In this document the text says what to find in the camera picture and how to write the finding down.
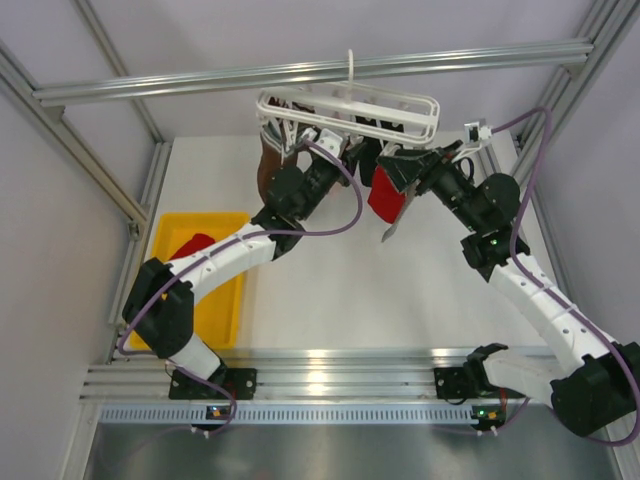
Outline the grey sock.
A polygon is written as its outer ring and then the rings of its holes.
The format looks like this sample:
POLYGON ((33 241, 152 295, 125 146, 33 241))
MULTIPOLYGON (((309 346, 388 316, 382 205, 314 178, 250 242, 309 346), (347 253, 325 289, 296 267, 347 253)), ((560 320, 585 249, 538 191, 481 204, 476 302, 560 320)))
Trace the grey sock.
POLYGON ((385 230, 385 232, 383 233, 383 235, 381 237, 381 242, 382 243, 388 241, 395 234, 395 232, 397 231, 397 228, 398 228, 402 218, 404 217, 406 211, 408 210, 408 208, 410 207, 411 203, 413 202, 413 200, 415 198, 416 188, 417 188, 417 184, 414 183, 413 185, 411 185, 407 189, 404 203, 403 203, 403 205, 402 205, 402 207, 401 207, 396 219, 391 224, 391 226, 385 230))

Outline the red santa sock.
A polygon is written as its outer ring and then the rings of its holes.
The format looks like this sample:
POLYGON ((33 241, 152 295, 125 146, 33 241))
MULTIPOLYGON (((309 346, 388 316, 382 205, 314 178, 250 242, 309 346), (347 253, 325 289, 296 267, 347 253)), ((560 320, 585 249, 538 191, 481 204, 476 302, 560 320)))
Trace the red santa sock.
POLYGON ((175 253, 170 257, 171 260, 180 259, 183 257, 190 256, 202 249, 210 247, 216 243, 216 240, 204 233, 196 233, 194 234, 190 240, 184 243, 180 248, 178 248, 175 253))
POLYGON ((378 166, 367 200, 372 211, 387 224, 393 224, 400 215, 405 199, 406 195, 395 189, 386 172, 378 166))

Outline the white plastic clip hanger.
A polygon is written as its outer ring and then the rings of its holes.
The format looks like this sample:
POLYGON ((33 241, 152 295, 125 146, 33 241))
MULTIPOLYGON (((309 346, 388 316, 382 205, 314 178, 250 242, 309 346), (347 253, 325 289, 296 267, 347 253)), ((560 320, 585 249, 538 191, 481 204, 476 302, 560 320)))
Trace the white plastic clip hanger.
POLYGON ((402 141, 404 146, 424 147, 437 133, 441 108, 431 96, 375 87, 356 81, 354 53, 348 51, 346 79, 310 85, 274 86, 261 91, 256 114, 263 125, 267 120, 283 119, 287 145, 295 145, 299 126, 329 129, 353 143, 364 136, 381 142, 402 141), (404 134, 382 129, 381 121, 402 124, 404 134))

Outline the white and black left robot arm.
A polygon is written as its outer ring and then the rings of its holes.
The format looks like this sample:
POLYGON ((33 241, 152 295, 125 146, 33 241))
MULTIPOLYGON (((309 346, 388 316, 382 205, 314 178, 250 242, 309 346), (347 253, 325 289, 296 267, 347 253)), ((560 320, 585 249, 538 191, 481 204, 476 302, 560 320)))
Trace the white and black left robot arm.
POLYGON ((302 183, 284 196, 300 193, 302 206, 315 207, 340 178, 354 189, 356 214, 346 225, 333 230, 306 231, 291 211, 264 206, 236 233, 190 255, 164 263, 152 258, 143 263, 122 311, 127 329, 118 350, 127 355, 125 343, 136 333, 155 356, 172 363, 191 378, 205 397, 220 394, 226 384, 226 365, 196 334, 197 304, 234 277, 275 261, 295 248, 303 237, 328 237, 343 233, 358 222, 363 210, 361 191, 343 161, 317 145, 310 147, 311 166, 302 183))

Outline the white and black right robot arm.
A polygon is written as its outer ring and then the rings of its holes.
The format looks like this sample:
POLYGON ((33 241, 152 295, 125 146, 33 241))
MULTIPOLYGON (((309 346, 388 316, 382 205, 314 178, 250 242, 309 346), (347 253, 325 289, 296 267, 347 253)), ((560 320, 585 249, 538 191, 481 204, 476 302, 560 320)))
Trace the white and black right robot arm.
POLYGON ((550 407, 572 433, 588 437, 639 406, 639 346, 622 345, 588 320, 543 272, 519 237, 521 207, 514 178, 494 173, 480 184, 460 167, 462 144, 394 147, 377 159, 398 192, 434 194, 467 228, 467 264, 526 318, 556 358, 555 367, 492 343, 463 364, 467 389, 490 396, 501 388, 550 407))

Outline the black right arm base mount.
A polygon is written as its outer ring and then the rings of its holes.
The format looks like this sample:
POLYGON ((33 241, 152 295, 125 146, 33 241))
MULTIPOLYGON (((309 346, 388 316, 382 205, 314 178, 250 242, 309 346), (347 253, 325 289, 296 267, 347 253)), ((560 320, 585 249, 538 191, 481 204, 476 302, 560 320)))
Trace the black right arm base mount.
POLYGON ((436 397, 439 400, 456 403, 462 400, 520 400, 524 396, 509 389, 480 392, 472 385, 462 367, 436 367, 433 370, 436 397))

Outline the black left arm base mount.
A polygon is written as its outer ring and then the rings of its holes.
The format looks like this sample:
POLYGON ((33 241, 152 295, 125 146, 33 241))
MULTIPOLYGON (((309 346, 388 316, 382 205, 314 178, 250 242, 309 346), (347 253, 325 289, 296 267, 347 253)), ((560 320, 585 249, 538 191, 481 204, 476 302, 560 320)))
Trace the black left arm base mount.
MULTIPOLYGON (((254 368, 227 368, 222 377, 210 380, 229 393, 235 400, 252 400, 257 387, 257 370, 254 368)), ((226 396, 201 381, 174 371, 168 397, 171 400, 224 400, 226 396)))

